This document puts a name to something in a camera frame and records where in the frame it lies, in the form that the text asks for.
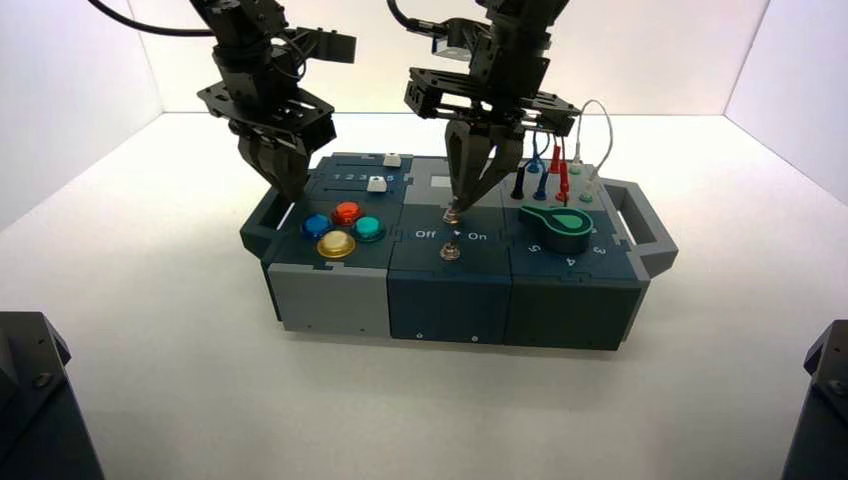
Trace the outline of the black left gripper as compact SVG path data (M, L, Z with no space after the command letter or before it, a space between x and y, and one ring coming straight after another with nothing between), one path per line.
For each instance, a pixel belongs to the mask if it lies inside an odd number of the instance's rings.
M252 104L243 94L233 96L222 82L200 90L198 97L241 136L238 150L251 168L288 201L303 196L311 155L336 138L332 105L302 88L281 100ZM281 152L272 141L292 149Z

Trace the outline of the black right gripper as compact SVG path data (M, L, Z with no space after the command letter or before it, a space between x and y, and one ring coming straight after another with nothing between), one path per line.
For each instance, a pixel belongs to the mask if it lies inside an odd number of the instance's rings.
M556 94L498 97L467 74L412 67L406 105L424 119L450 120L445 130L454 212L464 212L513 172L523 141L490 138L489 124L567 136L581 110Z

